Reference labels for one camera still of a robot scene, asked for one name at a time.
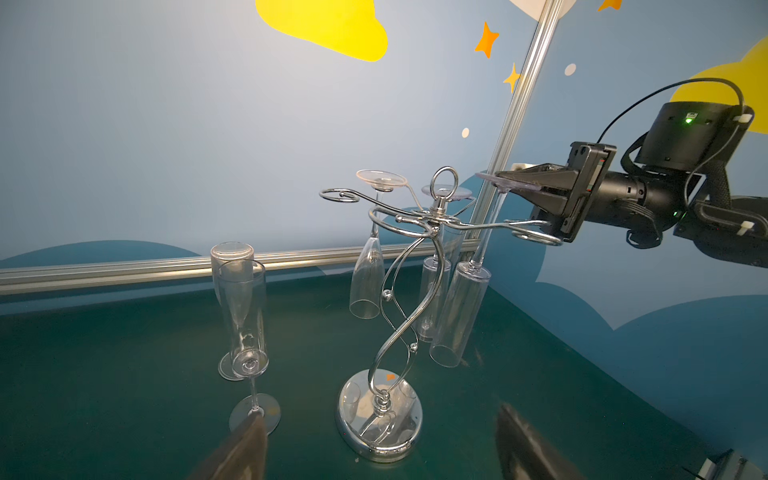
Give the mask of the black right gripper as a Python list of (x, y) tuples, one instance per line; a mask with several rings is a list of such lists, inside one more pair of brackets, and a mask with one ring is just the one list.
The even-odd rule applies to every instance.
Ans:
[(526, 223), (512, 234), (523, 240), (563, 240), (571, 243), (586, 219), (592, 196), (599, 189), (616, 154), (616, 147), (575, 141), (565, 166), (515, 163), (511, 170), (478, 172), (499, 193), (568, 193), (563, 213), (535, 206)]

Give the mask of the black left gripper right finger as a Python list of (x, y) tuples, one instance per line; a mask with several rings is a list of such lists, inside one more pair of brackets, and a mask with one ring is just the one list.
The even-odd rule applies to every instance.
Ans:
[(495, 443), (504, 479), (585, 478), (510, 404), (500, 405)]

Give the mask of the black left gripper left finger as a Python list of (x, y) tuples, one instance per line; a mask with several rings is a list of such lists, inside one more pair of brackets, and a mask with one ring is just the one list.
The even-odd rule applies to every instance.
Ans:
[(187, 479), (264, 479), (267, 445), (263, 417), (249, 415)]

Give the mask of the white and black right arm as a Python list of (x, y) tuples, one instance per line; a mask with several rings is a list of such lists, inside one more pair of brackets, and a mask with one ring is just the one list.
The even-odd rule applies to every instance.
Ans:
[(659, 246), (671, 230), (705, 255), (764, 268), (767, 200), (734, 196), (726, 167), (755, 112), (732, 81), (734, 105), (704, 101), (664, 104), (650, 129), (619, 159), (612, 145), (574, 142), (564, 165), (544, 163), (484, 175), (499, 192), (531, 204), (537, 231), (518, 237), (571, 243), (585, 222), (621, 228), (636, 249)]

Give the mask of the aluminium frame right post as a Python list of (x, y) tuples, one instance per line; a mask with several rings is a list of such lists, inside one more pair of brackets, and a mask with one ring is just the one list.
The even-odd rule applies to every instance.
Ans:
[(561, 18), (566, 11), (563, 0), (547, 0), (539, 9), (538, 23), (532, 36), (520, 77), (515, 82), (509, 108), (489, 166), (488, 174), (507, 170), (513, 146), (519, 134), (537, 79)]

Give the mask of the aluminium frame back rail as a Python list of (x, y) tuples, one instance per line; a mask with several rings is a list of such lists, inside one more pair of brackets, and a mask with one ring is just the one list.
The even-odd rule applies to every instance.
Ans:
[[(264, 253), (256, 260), (269, 271), (353, 263), (360, 247)], [(210, 259), (188, 257), (146, 261), (107, 262), (1, 271), (1, 294), (24, 295), (61, 290), (205, 278), (212, 275)]]

